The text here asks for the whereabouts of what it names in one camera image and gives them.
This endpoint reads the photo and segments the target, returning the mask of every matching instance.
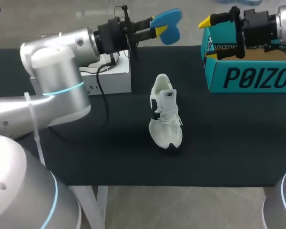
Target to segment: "concrete floor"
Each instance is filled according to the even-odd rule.
[[[275,12],[286,0],[264,0],[258,10]],[[127,4],[139,21],[171,8],[180,8],[181,39],[176,45],[199,45],[198,23],[233,4],[215,0],[0,0],[0,48],[17,48],[42,34],[90,26],[113,17],[117,5]],[[249,6],[238,4],[243,10]],[[162,45],[159,40],[142,46]],[[262,229],[262,188],[110,187],[108,229]]]

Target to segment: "blue foam piece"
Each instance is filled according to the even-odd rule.
[[[180,9],[172,9],[156,16],[150,24],[150,28],[156,28],[167,25],[167,29],[160,35],[161,41],[168,45],[177,42],[180,39],[180,33],[177,23],[182,18]]]

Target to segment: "white sneaker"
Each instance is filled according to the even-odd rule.
[[[176,94],[167,75],[158,75],[150,96],[153,116],[148,127],[154,142],[164,149],[176,149],[182,142]]]
[[[118,52],[115,52],[113,54],[113,57],[114,57],[115,62],[118,63],[119,58],[120,58],[120,54]],[[111,62],[110,55],[102,54],[100,56],[100,61],[98,61],[96,63],[91,63],[91,64],[89,64],[88,67],[79,67],[79,69],[80,69],[80,72],[96,74],[96,72],[100,66],[102,66],[103,64],[106,64],[106,63],[110,63],[110,62]],[[107,71],[111,68],[113,68],[113,66],[102,67],[101,72]]]

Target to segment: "black tablecloth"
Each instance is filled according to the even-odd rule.
[[[200,47],[143,47],[132,93],[101,96],[81,120],[41,130],[47,167],[67,185],[272,186],[286,172],[286,94],[212,94]],[[177,89],[183,143],[167,155],[151,139],[149,94],[165,73]],[[0,96],[33,93],[19,50],[0,50]],[[32,136],[19,141],[35,156]]]

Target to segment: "silver robotic arm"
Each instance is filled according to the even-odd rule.
[[[122,7],[125,18],[114,18],[98,26],[58,33],[20,48],[26,71],[35,76],[42,96],[0,98],[0,135],[17,138],[33,131],[30,105],[38,128],[45,128],[82,118],[90,111],[90,102],[79,72],[80,66],[98,62],[100,54],[131,49],[136,56],[139,41],[157,37],[150,29],[152,18],[134,23]]]

